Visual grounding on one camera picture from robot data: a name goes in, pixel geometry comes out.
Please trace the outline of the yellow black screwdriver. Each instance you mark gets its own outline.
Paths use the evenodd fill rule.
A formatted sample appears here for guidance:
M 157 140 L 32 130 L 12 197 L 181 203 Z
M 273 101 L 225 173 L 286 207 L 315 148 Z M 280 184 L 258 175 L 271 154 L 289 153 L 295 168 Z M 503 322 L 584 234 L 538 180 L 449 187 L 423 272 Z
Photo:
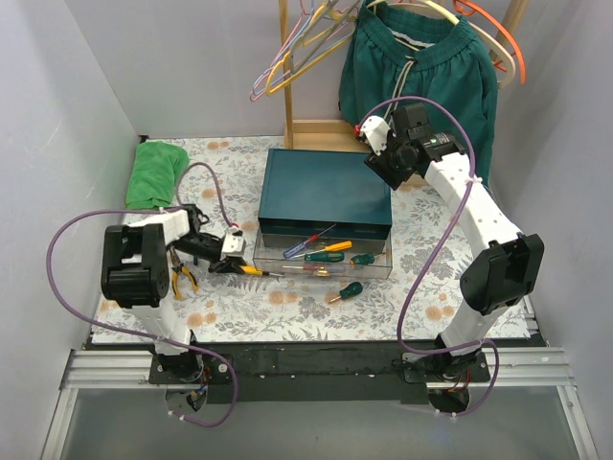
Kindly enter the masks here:
M 239 269 L 241 270 L 242 274 L 248 275 L 248 276 L 277 277 L 277 278 L 283 278 L 284 276 L 283 274 L 280 274 L 280 273 L 274 273 L 274 272 L 270 272 L 267 270 L 260 270 L 250 265 L 241 265 Z

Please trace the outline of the blue red screwdriver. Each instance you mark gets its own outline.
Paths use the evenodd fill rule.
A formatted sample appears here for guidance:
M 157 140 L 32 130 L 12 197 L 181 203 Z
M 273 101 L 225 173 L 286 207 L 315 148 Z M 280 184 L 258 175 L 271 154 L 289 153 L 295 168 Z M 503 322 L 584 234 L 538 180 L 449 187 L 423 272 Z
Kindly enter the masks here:
M 342 264 L 283 265 L 283 269 L 308 272 L 312 273 L 314 276 L 339 275 L 345 272 L 345 267 Z
M 307 249 L 312 243 L 316 242 L 321 236 L 323 236 L 329 230 L 333 229 L 335 226 L 336 224 L 333 224 L 329 226 L 328 228 L 322 230 L 321 232 L 311 235 L 307 239 L 300 241 L 294 244 L 293 246 L 291 246 L 290 248 L 286 249 L 285 252 L 283 253 L 284 258 L 289 260 L 295 257 L 296 255 L 298 255 L 299 253 Z

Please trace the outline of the orange handled screwdriver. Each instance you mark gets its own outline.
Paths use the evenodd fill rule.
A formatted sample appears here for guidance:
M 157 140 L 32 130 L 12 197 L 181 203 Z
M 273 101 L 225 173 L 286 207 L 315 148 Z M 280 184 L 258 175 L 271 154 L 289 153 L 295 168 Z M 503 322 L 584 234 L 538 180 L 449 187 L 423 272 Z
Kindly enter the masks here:
M 351 249 L 351 248 L 352 248 L 352 241 L 341 241 L 341 242 L 326 245 L 322 249 L 312 250 L 304 254 L 299 254 L 299 257 L 303 257 L 303 256 L 310 255 L 310 254 L 344 251 L 344 250 Z

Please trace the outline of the long green screwdriver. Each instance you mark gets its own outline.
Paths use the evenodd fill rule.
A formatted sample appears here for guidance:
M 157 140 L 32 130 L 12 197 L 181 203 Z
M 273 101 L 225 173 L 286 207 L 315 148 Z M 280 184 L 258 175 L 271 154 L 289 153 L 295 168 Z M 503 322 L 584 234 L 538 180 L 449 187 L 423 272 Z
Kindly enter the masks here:
M 312 252 L 294 256 L 292 260 L 316 263 L 341 263 L 345 260 L 345 253 L 343 251 Z

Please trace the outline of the clear acrylic drawer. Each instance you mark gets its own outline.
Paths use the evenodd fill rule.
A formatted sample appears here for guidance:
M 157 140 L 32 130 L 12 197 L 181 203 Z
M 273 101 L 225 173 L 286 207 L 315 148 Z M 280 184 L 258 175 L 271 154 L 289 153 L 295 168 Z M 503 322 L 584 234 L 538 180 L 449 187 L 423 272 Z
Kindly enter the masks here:
M 324 251 L 326 246 L 341 241 L 322 237 L 300 250 L 296 257 L 285 258 L 284 252 L 301 240 L 293 236 L 263 235 L 258 231 L 253 253 L 256 268 L 283 275 L 343 277 L 357 281 L 387 279 L 393 268 L 390 238 L 352 240 L 350 248 Z

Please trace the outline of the small green screwdriver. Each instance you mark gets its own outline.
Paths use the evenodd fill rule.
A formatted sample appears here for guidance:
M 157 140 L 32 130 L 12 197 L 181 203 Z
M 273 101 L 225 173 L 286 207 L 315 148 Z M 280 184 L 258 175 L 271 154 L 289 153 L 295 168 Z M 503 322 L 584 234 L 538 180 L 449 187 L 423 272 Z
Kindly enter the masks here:
M 350 266 L 352 268 L 358 268 L 359 266 L 374 265 L 379 259 L 383 257 L 383 254 L 363 253 L 358 254 L 350 259 Z

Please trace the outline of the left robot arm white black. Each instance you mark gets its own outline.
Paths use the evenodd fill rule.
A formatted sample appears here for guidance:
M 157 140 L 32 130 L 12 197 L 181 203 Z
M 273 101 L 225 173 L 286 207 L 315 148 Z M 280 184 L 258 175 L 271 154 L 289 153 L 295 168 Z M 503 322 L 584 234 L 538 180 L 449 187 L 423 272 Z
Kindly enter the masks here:
M 187 267 L 175 251 L 209 263 L 211 273 L 240 274 L 246 241 L 232 224 L 221 237 L 205 233 L 209 221 L 195 205 L 105 230 L 102 252 L 102 294 L 135 316 L 153 337 L 162 370 L 185 383 L 197 381 L 204 361 L 191 350 L 193 331 L 179 319 L 171 297 L 178 294 L 171 276 Z

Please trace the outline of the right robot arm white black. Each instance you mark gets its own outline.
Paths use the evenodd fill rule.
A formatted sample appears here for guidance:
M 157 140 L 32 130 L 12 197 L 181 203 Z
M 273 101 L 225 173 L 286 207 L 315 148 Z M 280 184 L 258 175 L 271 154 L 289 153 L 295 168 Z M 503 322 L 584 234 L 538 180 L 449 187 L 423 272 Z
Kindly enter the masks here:
M 371 149 L 366 165 L 393 190 L 414 174 L 423 178 L 454 213 L 443 234 L 460 228 L 473 257 L 460 279 L 461 306 L 434 347 L 405 349 L 412 361 L 452 381 L 476 362 L 498 318 L 534 290 L 544 242 L 500 210 L 476 172 L 465 129 L 446 108 L 417 96 L 395 103 L 389 118 L 377 114 L 392 105 L 385 101 L 356 128 Z

